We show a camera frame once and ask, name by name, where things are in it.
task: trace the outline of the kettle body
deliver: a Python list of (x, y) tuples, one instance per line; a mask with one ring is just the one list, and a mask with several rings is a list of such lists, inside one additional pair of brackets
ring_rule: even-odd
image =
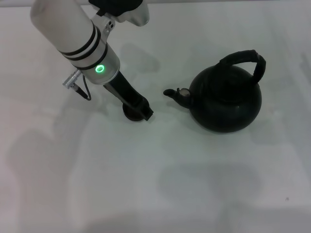
[[(234, 66), (248, 61), (257, 62), (254, 75)], [(202, 71), (189, 89), (169, 89), (164, 94), (189, 108), (193, 118), (211, 131), (239, 131), (260, 112), (262, 97), (258, 82), (265, 67), (265, 60), (254, 50), (234, 53)]]

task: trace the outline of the white surface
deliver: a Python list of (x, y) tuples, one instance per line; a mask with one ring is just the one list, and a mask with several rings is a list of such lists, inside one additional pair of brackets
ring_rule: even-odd
[[(77, 0), (81, 4), (89, 4), (88, 0)], [(148, 3), (163, 2), (199, 2), (199, 1), (215, 1), (215, 0), (147, 0)], [(30, 6), (34, 0), (0, 0), (0, 7), (12, 6)]]
[[(118, 24), (110, 45), (155, 112), (132, 123), (103, 87), (90, 85), (87, 102), (62, 86), (74, 69), (29, 8), (0, 9), (0, 232), (309, 233), (310, 12), (308, 2), (158, 4), (145, 27)], [(209, 133), (162, 95), (247, 49), (268, 66), (245, 130)]]

